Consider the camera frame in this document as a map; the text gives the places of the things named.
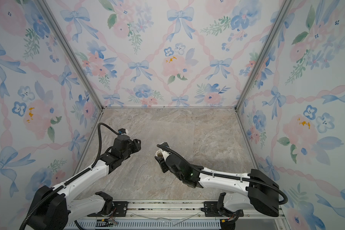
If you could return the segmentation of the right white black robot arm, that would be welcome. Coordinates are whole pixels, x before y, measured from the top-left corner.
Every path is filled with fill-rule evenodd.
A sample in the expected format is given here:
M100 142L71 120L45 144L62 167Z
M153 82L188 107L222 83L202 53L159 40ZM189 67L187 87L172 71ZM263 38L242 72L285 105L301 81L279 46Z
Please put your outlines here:
M246 209L254 209L270 217L279 216L279 206L287 202L279 186L260 170L249 173L229 173L189 163L164 142L159 144L155 160L163 173L171 172L179 181L190 188L217 188L218 200L202 211L209 215L228 218L243 216Z

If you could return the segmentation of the left aluminium corner post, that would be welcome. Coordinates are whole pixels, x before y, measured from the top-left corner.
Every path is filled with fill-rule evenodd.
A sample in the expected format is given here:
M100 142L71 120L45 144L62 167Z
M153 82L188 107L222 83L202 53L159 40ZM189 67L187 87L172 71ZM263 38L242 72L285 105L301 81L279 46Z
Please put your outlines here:
M83 72L81 68L81 64L78 62L77 57L67 41L65 34L63 33L62 29L60 28L55 16L53 15L49 5L47 4L46 1L39 0L39 1L34 1L36 6L38 7L39 11L43 14L46 22L49 24L51 30L54 32L54 34L57 36L57 39L59 40L60 46L65 52L65 56L69 59L71 65L74 67L76 73L78 74L78 77L80 78L81 82L83 83L85 89L88 91L90 94L90 97L93 99L93 101L96 103L96 106L99 110L103 110L103 106L91 86L91 82L88 80L86 77L85 73Z

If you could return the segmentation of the aluminium corner post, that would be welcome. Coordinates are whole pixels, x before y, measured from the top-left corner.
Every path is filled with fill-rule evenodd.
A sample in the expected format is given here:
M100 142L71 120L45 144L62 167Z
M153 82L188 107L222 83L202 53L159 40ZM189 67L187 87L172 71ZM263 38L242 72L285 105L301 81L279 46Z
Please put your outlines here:
M39 1L34 1L36 6L38 7L39 11L43 14L46 22L49 24L51 30L54 32L54 34L57 36L57 39L59 40L60 46L65 52L65 56L69 59L71 65L74 67L76 73L78 74L78 77L80 78L81 82L83 83L85 89L88 91L90 94L90 97L93 99L93 101L96 103L96 106L99 110L103 110L103 106L91 86L91 82L88 80L86 77L85 73L83 72L81 68L81 64L78 62L77 57L67 41L65 34L63 33L62 29L60 28L55 16L53 15L49 5L47 4L46 1L39 0Z
M268 34L268 37L265 40L264 45L263 45L263 47L259 53L258 60L255 64L251 74L249 75L248 81L244 85L244 89L243 89L243 91L240 95L240 98L239 98L239 100L236 104L236 107L235 107L236 113L239 113L239 110L244 105L244 101L246 99L247 94L250 91L251 85L255 81L256 76L259 73L259 70L260 70L262 64L265 63L266 57L267 57L268 53L270 52L270 49L272 48L272 46L274 44L274 40L275 40L276 36L278 35L280 28L283 26L283 23L284 23L287 15L289 14L289 11L290 11L293 3L294 3L294 1L291 1L291 0L286 0L283 2L283 5L281 6L281 8L280 8L280 10L279 10L279 12L275 18L276 20L275 20L273 26L271 27L271 30Z

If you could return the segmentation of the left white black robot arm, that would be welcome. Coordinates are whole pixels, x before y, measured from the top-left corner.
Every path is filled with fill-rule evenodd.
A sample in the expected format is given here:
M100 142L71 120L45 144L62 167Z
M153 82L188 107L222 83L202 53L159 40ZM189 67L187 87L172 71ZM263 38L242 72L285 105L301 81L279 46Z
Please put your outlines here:
M140 140L118 135L113 146L100 155L97 162L53 187L39 188L20 229L29 226L34 230L63 230L68 224L91 214L111 216L116 208L109 194L96 192L81 200L77 200L77 196L140 150Z

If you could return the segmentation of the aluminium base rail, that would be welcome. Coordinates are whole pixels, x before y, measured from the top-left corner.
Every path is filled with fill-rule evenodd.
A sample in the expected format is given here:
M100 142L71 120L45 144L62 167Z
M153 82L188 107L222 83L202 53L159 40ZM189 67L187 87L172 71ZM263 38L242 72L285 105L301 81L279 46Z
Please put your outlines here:
M132 200L128 201L127 215L125 218L149 218L158 220L214 218L206 217L205 213L201 211L201 208L204 207L204 202L203 200ZM56 214L55 217L56 219L64 219L66 224L70 224L75 220L79 221L88 218L87 215L89 214L101 212L102 204L103 199L91 197L84 200L75 200L66 207L65 214ZM275 218L255 209L239 208L238 210L243 210L243 218Z

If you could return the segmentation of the right aluminium corner post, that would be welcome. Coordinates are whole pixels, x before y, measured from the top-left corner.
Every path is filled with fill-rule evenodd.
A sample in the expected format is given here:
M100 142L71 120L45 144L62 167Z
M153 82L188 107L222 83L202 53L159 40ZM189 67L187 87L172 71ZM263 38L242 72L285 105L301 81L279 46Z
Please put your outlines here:
M284 23L287 15L289 14L289 11L290 11L293 3L294 3L294 1L291 1L291 0L286 0L283 2L283 5L281 6L281 8L280 8L280 10L279 10L279 12L275 18L276 20L275 20L273 26L271 27L271 30L268 34L268 37L265 40L264 45L263 45L263 47L259 53L258 60L255 64L251 74L249 75L248 81L244 85L244 89L243 89L243 91L240 95L240 98L239 98L239 100L236 104L236 107L235 107L236 113L239 113L239 110L244 105L244 101L246 99L247 94L250 91L251 85L255 81L256 76L259 73L259 70L260 70L262 64L265 63L266 57L267 57L268 53L270 52L270 49L272 48L272 46L274 44L274 40L275 40L276 36L278 35L280 28L283 26L283 23Z

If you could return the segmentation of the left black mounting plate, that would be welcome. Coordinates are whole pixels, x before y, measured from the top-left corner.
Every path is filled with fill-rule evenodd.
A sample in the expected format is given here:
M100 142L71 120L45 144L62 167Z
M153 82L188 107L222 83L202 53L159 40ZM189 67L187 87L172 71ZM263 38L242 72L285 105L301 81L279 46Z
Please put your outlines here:
M128 202L127 201L114 201L112 205L111 212L106 214L101 211L98 213L93 213L87 215L88 217L125 217L127 214Z

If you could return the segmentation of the black mounting plate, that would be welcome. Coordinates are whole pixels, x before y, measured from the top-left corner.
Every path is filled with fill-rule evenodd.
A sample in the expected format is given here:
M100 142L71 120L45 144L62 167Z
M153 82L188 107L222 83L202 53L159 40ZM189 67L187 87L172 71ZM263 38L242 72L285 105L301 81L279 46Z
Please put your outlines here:
M201 208L201 211L205 213L206 217L243 217L243 210L230 211L219 204L218 201L205 201L203 203L204 207Z
M127 201L114 201L112 205L111 212L106 214L101 211L98 213L93 213L87 215L88 217L125 217L127 214L128 202Z

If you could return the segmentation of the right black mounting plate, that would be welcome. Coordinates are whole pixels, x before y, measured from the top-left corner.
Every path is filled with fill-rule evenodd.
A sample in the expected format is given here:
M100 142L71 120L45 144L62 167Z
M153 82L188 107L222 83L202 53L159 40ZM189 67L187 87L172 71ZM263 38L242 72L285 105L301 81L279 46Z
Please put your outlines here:
M201 211L205 213L206 217L243 217L243 210L230 211L219 204L218 201L205 201L203 203L204 207L201 208Z

